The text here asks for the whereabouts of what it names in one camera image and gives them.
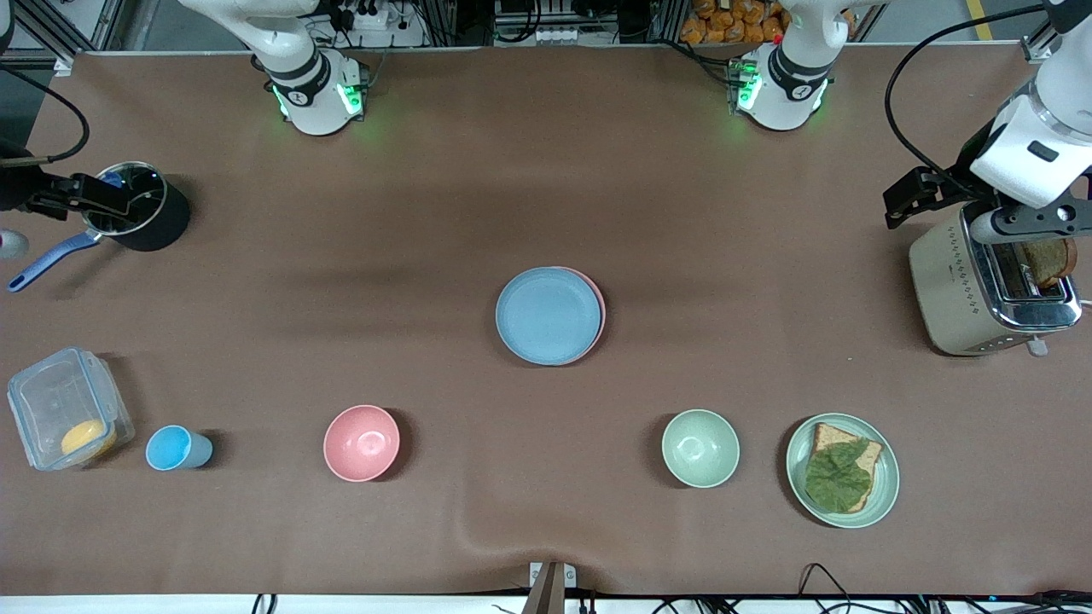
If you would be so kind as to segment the pink bowl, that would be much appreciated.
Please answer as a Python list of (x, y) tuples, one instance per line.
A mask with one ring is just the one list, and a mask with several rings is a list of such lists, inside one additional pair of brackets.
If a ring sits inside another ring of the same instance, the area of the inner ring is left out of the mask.
[(385, 408), (347, 408), (332, 420), (323, 439), (323, 458), (335, 477), (351, 483), (381, 479), (397, 459), (401, 432)]

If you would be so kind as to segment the green plate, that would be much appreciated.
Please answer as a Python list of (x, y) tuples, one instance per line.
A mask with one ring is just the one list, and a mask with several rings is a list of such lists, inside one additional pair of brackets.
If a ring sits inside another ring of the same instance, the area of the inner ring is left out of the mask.
[[(829, 425), (848, 434), (865, 437), (871, 442), (878, 442), (881, 451), (878, 454), (876, 469), (871, 472), (873, 487), (868, 497), (863, 503), (859, 512), (854, 513), (832, 513), (823, 512), (811, 498), (804, 492), (804, 472), (806, 472), (806, 458), (815, 449), (815, 435), (820, 424)], [(840, 529), (860, 529), (877, 524), (897, 504), (898, 487), (900, 487), (900, 471), (898, 470), (897, 454), (893, 454), (889, 442), (886, 441), (881, 432), (874, 428), (866, 420), (850, 414), (828, 413), (819, 414), (804, 422), (796, 427), (787, 440), (787, 453), (785, 454), (785, 467), (787, 468), (787, 479), (791, 489), (799, 499), (804, 509), (816, 519), (830, 527)]]

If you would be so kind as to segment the yellow round food piece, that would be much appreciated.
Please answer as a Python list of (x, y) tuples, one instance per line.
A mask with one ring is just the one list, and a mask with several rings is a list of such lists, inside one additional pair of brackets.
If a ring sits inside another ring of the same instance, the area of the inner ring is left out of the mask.
[(104, 420), (85, 420), (66, 432), (60, 442), (63, 459), (78, 464), (90, 462), (112, 450), (117, 428)]

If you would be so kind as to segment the brown bread slice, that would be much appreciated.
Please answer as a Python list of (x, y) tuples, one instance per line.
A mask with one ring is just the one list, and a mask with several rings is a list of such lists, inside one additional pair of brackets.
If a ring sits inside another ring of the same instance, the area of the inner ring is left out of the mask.
[(874, 488), (874, 479), (876, 479), (876, 470), (877, 470), (877, 467), (879, 464), (881, 454), (882, 454), (882, 452), (885, 452), (885, 446), (882, 446), (881, 442), (875, 442), (873, 439), (869, 439), (867, 437), (858, 436), (858, 435), (855, 435), (855, 434), (851, 434), (850, 432), (841, 429), (841, 428), (838, 428), (834, 425), (830, 425), (828, 423), (820, 423), (820, 424), (816, 425), (815, 438), (814, 438), (814, 450), (812, 450), (812, 452), (810, 454), (810, 457), (811, 457), (814, 454), (814, 452), (816, 452), (819, 449), (824, 448), (826, 446), (828, 446), (828, 444), (831, 444), (831, 442), (851, 442), (851, 440), (858, 439), (858, 438), (866, 438), (868, 440), (871, 440), (871, 446), (869, 448), (868, 454), (866, 454), (866, 457), (863, 457), (859, 460), (858, 464), (863, 469), (869, 470), (869, 473), (871, 474), (873, 483), (871, 483), (871, 487), (870, 487), (869, 493), (866, 494), (866, 496), (863, 497), (860, 501), (858, 501), (857, 506), (853, 510), (853, 513), (860, 512), (863, 510), (863, 506), (865, 506), (866, 501), (868, 501), (869, 495), (871, 494), (871, 491)]

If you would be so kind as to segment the brown table cloth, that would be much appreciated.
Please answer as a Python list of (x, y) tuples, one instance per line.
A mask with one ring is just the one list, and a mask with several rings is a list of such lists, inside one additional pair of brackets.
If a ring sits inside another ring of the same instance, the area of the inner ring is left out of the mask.
[[(79, 58), (52, 85), (92, 135), (55, 169), (149, 162), (194, 220), (19, 294), (0, 262), (0, 595), (484, 592), (553, 559), (608, 594), (790, 594), (809, 563), (858, 595), (1092, 591), (1092, 322), (1042, 358), (931, 349), (909, 245), (943, 213), (885, 226), (912, 166), (882, 107), (901, 55), (844, 51), (785, 135), (666, 48), (392, 54), (328, 137), (281, 120), (244, 55)], [(580, 362), (497, 332), (537, 267), (605, 296)], [(8, 383), (66, 347), (107, 363), (134, 436), (43, 472)], [(401, 442), (351, 483), (322, 446), (357, 405)], [(713, 489), (660, 454), (691, 408), (740, 437)], [(877, 524), (791, 489), (787, 440), (828, 413), (897, 454)], [(167, 425), (207, 436), (205, 467), (149, 467)]]

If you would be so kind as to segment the aluminium frame profile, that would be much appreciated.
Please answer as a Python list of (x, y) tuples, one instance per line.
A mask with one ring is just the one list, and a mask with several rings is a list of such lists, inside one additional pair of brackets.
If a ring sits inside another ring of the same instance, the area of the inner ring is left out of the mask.
[(1021, 39), (1026, 62), (1045, 62), (1061, 48), (1063, 37), (1072, 34), (1092, 16), (1092, 0), (1038, 0), (1045, 21), (1030, 36)]
[(78, 55), (121, 50), (142, 0), (12, 0), (13, 26), (1, 58), (71, 70)]

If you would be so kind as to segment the dark toast slice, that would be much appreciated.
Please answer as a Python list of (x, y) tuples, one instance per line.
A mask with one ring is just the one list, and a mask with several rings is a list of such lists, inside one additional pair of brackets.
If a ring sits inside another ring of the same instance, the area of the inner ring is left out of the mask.
[(1045, 290), (1060, 283), (1063, 278), (1071, 275), (1077, 267), (1077, 246), (1075, 240), (1035, 240), (1020, 245), (1030, 268), (1032, 280), (1038, 288)]

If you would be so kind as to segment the blue cup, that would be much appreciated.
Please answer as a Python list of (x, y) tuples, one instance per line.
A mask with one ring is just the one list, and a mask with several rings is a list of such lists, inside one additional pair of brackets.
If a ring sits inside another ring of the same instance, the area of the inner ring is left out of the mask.
[(167, 425), (154, 432), (145, 447), (145, 461), (153, 470), (170, 472), (205, 467), (213, 454), (206, 435), (181, 425)]

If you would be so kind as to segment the green bowl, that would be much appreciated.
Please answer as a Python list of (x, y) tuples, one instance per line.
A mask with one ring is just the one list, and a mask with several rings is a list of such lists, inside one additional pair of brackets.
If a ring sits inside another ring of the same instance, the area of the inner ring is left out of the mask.
[(660, 454), (672, 477), (695, 489), (713, 489), (732, 479), (741, 462), (741, 442), (729, 420), (691, 408), (668, 420)]

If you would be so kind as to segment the pile of orange snack bags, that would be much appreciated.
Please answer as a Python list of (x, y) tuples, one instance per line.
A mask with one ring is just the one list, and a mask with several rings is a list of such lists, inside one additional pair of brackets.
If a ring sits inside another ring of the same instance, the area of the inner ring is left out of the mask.
[(791, 23), (776, 0), (690, 0), (680, 43), (779, 43)]

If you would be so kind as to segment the green lettuce leaf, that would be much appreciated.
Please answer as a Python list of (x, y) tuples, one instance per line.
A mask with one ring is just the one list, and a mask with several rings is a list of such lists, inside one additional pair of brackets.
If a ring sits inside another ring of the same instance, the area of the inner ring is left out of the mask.
[(858, 462), (868, 454), (871, 440), (831, 442), (814, 452), (804, 470), (804, 492), (828, 513), (853, 513), (869, 493), (873, 479)]

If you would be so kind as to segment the beige and chrome toaster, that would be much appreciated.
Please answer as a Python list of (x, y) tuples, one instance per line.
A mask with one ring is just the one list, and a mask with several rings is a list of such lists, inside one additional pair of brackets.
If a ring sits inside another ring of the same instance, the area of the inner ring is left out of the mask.
[(931, 345), (956, 356), (985, 356), (1021, 345), (1033, 355), (1045, 355), (1045, 338), (1072, 329), (1082, 317), (1072, 276), (1038, 288), (1022, 243), (973, 240), (970, 211), (956, 211), (909, 249)]

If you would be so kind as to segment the blue plate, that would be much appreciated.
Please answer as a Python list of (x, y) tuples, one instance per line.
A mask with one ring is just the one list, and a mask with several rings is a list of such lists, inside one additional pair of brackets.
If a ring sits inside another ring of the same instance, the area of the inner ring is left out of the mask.
[(495, 323), (503, 345), (518, 358), (559, 367), (596, 336), (596, 295), (581, 278), (561, 267), (527, 269), (500, 292)]

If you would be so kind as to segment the pink plate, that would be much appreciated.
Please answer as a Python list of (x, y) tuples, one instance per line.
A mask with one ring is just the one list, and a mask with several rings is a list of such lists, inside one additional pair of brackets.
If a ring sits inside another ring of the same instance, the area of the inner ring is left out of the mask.
[(585, 355), (587, 355), (590, 352), (592, 352), (593, 349), (595, 349), (595, 346), (600, 341), (600, 338), (604, 334), (604, 331), (606, 329), (607, 310), (606, 310), (605, 296), (603, 292), (600, 290), (597, 283), (592, 278), (589, 278), (584, 272), (578, 271), (578, 269), (573, 269), (570, 267), (561, 267), (561, 268), (566, 269), (566, 271), (573, 273), (575, 276), (584, 280), (584, 282), (589, 285), (590, 290), (592, 290), (592, 292), (596, 295), (598, 302), (598, 310), (600, 310), (600, 322), (596, 336), (593, 338), (593, 341), (590, 342), (590, 345), (586, 349), (582, 350), (582, 352), (578, 354), (577, 357), (574, 357), (569, 362), (566, 362), (566, 365), (569, 365), (569, 364), (574, 364), (575, 362), (580, 362), (582, 358), (585, 357)]

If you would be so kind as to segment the clear plastic container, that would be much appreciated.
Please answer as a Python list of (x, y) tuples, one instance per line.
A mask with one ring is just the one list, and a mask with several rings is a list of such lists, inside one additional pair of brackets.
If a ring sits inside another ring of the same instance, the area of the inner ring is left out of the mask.
[(29, 467), (43, 472), (94, 461), (73, 464), (61, 452), (66, 432), (85, 420), (104, 420), (117, 428), (117, 442), (106, 454), (134, 436), (112, 370), (87, 350), (66, 347), (19, 371), (8, 383), (8, 400)]

